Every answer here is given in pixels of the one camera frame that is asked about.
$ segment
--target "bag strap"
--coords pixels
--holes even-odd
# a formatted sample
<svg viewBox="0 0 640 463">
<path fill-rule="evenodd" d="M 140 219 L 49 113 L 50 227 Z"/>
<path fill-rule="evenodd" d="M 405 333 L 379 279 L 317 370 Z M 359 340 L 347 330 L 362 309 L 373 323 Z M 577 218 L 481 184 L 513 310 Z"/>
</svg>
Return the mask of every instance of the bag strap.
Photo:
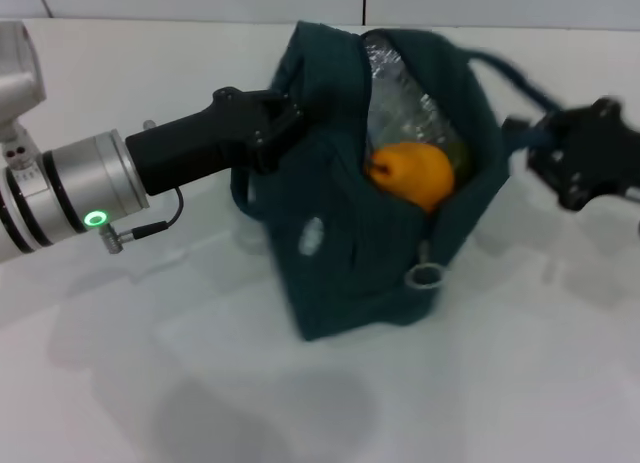
<svg viewBox="0 0 640 463">
<path fill-rule="evenodd" d="M 562 111 L 562 106 L 542 90 L 536 88 L 522 73 L 506 60 L 479 50 L 468 50 L 469 60 L 481 61 L 508 80 L 516 90 L 520 91 L 533 103 L 535 103 L 544 113 L 558 113 Z M 509 153 L 518 150 L 534 147 L 549 147 L 554 145 L 553 136 L 540 128 L 523 128 L 517 131 L 510 129 L 503 131 L 505 145 Z"/>
</svg>

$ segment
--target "white wall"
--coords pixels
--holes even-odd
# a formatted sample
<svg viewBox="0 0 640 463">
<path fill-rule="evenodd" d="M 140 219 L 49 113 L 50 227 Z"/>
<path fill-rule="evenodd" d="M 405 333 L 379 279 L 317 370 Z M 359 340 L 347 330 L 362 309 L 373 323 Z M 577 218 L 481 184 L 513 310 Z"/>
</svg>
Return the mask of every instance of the white wall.
<svg viewBox="0 0 640 463">
<path fill-rule="evenodd" d="M 359 24 L 362 0 L 46 0 L 56 17 Z"/>
<path fill-rule="evenodd" d="M 46 17 L 40 0 L 0 0 L 0 18 Z"/>
<path fill-rule="evenodd" d="M 367 23 L 638 30 L 639 1 L 367 0 Z"/>
</svg>

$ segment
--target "metal ring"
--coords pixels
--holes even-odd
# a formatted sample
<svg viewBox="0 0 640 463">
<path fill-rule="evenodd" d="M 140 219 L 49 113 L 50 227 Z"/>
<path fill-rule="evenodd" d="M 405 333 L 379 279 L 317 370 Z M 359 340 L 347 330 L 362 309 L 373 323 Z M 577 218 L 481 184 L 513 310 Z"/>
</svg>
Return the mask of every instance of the metal ring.
<svg viewBox="0 0 640 463">
<path fill-rule="evenodd" d="M 416 273 L 420 270 L 434 270 L 438 275 L 438 278 L 433 283 L 418 283 L 416 281 Z M 404 282 L 409 288 L 414 290 L 433 290 L 442 286 L 444 280 L 444 273 L 446 268 L 438 263 L 418 263 L 404 275 Z"/>
</svg>

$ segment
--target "metal grommet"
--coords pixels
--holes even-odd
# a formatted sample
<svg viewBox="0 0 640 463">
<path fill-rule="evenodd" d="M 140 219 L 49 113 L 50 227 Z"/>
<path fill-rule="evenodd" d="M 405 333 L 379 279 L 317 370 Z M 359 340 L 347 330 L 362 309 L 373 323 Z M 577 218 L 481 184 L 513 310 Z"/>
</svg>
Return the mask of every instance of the metal grommet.
<svg viewBox="0 0 640 463">
<path fill-rule="evenodd" d="M 435 279 L 429 283 L 420 283 L 418 280 L 418 273 L 424 270 L 429 270 L 435 274 Z M 444 280 L 445 267 L 438 263 L 418 263 L 404 275 L 404 282 L 409 288 L 414 290 L 433 290 L 442 286 Z"/>
</svg>

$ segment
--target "yellow fruit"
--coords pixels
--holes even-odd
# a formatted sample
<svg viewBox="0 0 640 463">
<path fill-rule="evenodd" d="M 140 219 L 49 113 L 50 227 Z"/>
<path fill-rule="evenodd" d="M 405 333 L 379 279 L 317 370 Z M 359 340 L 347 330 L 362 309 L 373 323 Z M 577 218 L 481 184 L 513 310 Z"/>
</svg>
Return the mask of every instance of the yellow fruit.
<svg viewBox="0 0 640 463">
<path fill-rule="evenodd" d="M 447 155 L 437 146 L 402 142 L 371 157 L 369 175 L 381 189 L 431 212 L 453 193 L 455 176 Z"/>
</svg>

